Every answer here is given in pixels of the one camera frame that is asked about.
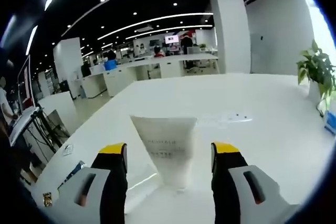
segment white pillar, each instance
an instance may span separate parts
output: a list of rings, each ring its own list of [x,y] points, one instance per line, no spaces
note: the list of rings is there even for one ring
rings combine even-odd
[[[79,95],[78,71],[83,65],[79,38],[62,40],[54,48],[54,59],[59,82],[68,81],[73,98]]]
[[[43,94],[43,97],[47,97],[50,94],[48,82],[46,79],[46,74],[44,72],[38,73],[38,82],[40,83],[41,91]]]
[[[221,73],[250,73],[251,45],[244,0],[210,0]]]

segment white table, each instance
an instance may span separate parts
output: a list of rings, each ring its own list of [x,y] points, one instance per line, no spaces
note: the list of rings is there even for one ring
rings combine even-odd
[[[110,71],[92,74],[77,82],[81,83],[88,98],[94,98],[106,89],[111,97],[117,95],[132,82],[148,79],[148,66],[159,64],[162,78],[184,76],[183,61],[185,60],[215,60],[219,73],[218,57],[211,54],[176,55],[162,58],[146,58],[118,65]]]
[[[91,165],[108,144],[128,144],[128,181],[153,166],[129,115],[155,118],[194,116],[199,119],[193,183],[183,194],[157,190],[126,216],[127,223],[214,223],[211,191],[211,142],[235,145],[248,164],[257,165],[280,185],[291,204],[302,203],[317,184],[334,144],[323,121],[307,99],[308,87],[295,76],[225,74],[135,82],[97,111],[67,141],[73,154],[62,156],[64,145],[33,187],[39,206],[75,165]],[[238,113],[252,119],[223,123]]]

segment black ceiling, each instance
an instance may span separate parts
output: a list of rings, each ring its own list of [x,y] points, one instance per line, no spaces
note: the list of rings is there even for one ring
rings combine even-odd
[[[82,46],[85,46],[82,51],[84,54],[91,51],[90,48],[93,48],[94,51],[100,51],[102,43],[118,42],[120,44],[124,42],[125,37],[134,35],[135,29],[145,25],[132,27],[103,40],[97,40],[98,37],[116,29],[151,18],[204,12],[209,8],[209,0],[111,0],[88,14],[64,37],[61,37],[67,30],[67,25],[73,24],[85,12],[99,3],[100,0],[54,0],[47,11],[39,16],[35,24],[38,25],[38,29],[30,51],[33,68],[38,66],[41,70],[53,65],[52,49],[54,46],[51,44],[52,42],[57,43],[62,39],[80,37],[85,38],[85,41],[81,40]],[[169,28],[180,26],[180,21],[183,21],[183,25],[205,24],[202,16],[194,16],[160,20],[152,22],[150,25],[154,29],[158,29],[155,27],[156,25],[159,25],[160,28]],[[213,24],[213,20],[210,19],[208,24]]]

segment white bag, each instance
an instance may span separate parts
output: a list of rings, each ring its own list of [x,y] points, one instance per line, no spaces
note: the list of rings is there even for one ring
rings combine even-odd
[[[139,118],[131,120],[163,183],[185,188],[190,183],[196,118]]]

